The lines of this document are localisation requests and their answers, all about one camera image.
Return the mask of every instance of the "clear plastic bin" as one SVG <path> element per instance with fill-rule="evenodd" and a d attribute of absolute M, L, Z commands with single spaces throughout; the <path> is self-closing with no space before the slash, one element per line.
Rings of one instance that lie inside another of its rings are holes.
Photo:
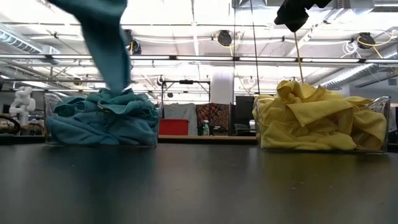
<path fill-rule="evenodd" d="M 66 98 L 46 93 L 44 95 L 45 142 L 62 145 L 156 147 L 163 106 L 160 101 L 156 100 L 155 103 L 154 110 L 121 115 L 107 108 L 100 106 L 95 108 L 96 105 L 92 107 L 93 104 L 82 103 L 79 107 L 73 105 L 71 108 L 79 111 L 69 116 L 70 113 L 57 113 L 59 109 L 56 109 L 59 105 L 68 105 Z"/>
<path fill-rule="evenodd" d="M 339 149 L 332 149 L 332 150 L 305 150 L 305 149 L 291 149 L 288 147 L 285 148 L 274 148 L 274 147 L 266 147 L 267 144 L 262 141 L 267 141 L 267 136 L 266 131 L 267 127 L 266 125 L 261 124 L 260 122 L 260 110 L 261 110 L 261 105 L 264 105 L 264 103 L 267 103 L 268 101 L 273 101 L 274 98 L 261 98 L 258 99 L 254 102 L 254 110 L 257 113 L 256 116 L 256 136 L 257 136 L 257 141 L 258 144 L 260 145 L 261 149 L 266 150 L 266 151 L 272 151 L 272 152 L 387 152 L 387 142 L 388 142 L 388 133 L 389 133 L 389 117 L 390 117 L 390 101 L 391 97 L 389 96 L 382 96 L 379 98 L 376 98 L 373 100 L 372 103 L 368 104 L 367 107 L 369 109 L 372 109 L 373 111 L 377 113 L 382 113 L 386 119 L 386 135 L 384 138 L 384 142 L 382 143 L 382 146 L 380 148 L 375 148 L 371 150 L 363 150 L 363 149 L 354 149 L 354 150 L 339 150 Z M 268 108 L 263 108 L 262 112 L 265 112 L 268 110 Z M 366 141 L 366 133 L 356 135 L 354 142 L 361 143 L 361 141 Z"/>

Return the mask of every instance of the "transparent container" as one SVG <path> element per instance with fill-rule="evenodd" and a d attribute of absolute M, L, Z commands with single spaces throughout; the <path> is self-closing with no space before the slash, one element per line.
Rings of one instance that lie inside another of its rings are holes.
<path fill-rule="evenodd" d="M 156 147 L 163 105 L 154 100 L 154 108 L 151 108 L 148 101 L 145 104 L 149 106 L 143 110 L 119 113 L 123 105 L 116 105 L 115 109 L 110 110 L 108 105 L 98 106 L 83 97 L 60 98 L 46 93 L 45 143 Z"/>
<path fill-rule="evenodd" d="M 374 112 L 383 114 L 386 119 L 386 134 L 384 136 L 384 141 L 381 144 L 381 147 L 369 148 L 369 149 L 353 149 L 353 150 L 341 150 L 341 149 L 296 149 L 289 146 L 285 147 L 272 147 L 272 134 L 271 132 L 267 132 L 269 129 L 269 123 L 273 120 L 268 119 L 265 121 L 263 118 L 261 121 L 261 113 L 266 113 L 269 110 L 269 107 L 264 105 L 268 105 L 267 103 L 272 103 L 274 98 L 261 98 L 254 102 L 254 111 L 257 113 L 256 120 L 256 137 L 258 141 L 258 145 L 261 149 L 272 152 L 387 152 L 387 142 L 388 142 L 388 134 L 389 134 L 389 117 L 390 117 L 390 96 L 382 96 L 373 100 L 372 103 L 366 105 L 366 109 L 373 110 Z M 351 133 L 351 138 L 358 146 L 362 146 L 367 143 L 370 139 L 369 134 L 364 131 L 356 131 Z"/>

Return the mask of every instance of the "workbench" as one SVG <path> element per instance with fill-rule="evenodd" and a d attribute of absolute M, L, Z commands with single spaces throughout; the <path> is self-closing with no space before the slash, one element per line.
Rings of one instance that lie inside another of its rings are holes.
<path fill-rule="evenodd" d="M 0 223 L 397 223 L 398 154 L 0 146 Z"/>

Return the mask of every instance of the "yellow cloth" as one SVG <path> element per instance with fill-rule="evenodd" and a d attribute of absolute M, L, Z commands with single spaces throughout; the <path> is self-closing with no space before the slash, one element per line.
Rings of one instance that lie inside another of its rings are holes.
<path fill-rule="evenodd" d="M 259 121 L 261 145 L 273 149 L 380 150 L 387 122 L 358 96 L 282 81 L 277 97 L 260 95 L 253 111 Z"/>

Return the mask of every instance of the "red container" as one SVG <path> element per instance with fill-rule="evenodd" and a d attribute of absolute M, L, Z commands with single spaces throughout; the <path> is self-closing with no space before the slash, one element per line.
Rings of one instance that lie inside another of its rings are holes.
<path fill-rule="evenodd" d="M 159 134 L 160 135 L 188 135 L 187 119 L 161 119 Z"/>

